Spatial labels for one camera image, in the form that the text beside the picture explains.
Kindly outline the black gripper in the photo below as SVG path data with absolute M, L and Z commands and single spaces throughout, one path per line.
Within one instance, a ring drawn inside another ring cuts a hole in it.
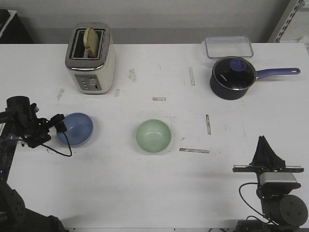
M 46 118 L 36 118 L 30 121 L 21 132 L 21 138 L 28 147 L 36 148 L 51 140 L 49 126 L 55 126 L 57 132 L 66 132 L 67 128 L 63 114 L 56 114 L 49 121 Z
M 232 171 L 235 173 L 302 173 L 304 168 L 301 166 L 286 166 L 285 160 L 276 155 L 265 136 L 259 136 L 250 165 L 234 165 Z

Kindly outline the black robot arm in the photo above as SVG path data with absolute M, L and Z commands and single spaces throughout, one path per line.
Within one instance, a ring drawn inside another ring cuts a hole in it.
M 0 114 L 4 128 L 0 134 L 0 230 L 2 232 L 64 232 L 62 222 L 55 216 L 44 216 L 27 209 L 20 194 L 7 183 L 16 146 L 19 142 L 36 148 L 51 140 L 49 129 L 64 133 L 64 115 L 51 119 L 38 118 L 37 105 L 26 96 L 10 97 Z
M 253 160 L 248 165 L 235 165 L 235 173 L 255 173 L 256 195 L 260 200 L 263 220 L 248 216 L 237 222 L 237 232 L 302 232 L 309 211 L 305 202 L 291 194 L 301 184 L 294 177 L 302 173 L 301 166 L 287 166 L 273 151 L 264 136 L 259 136 Z

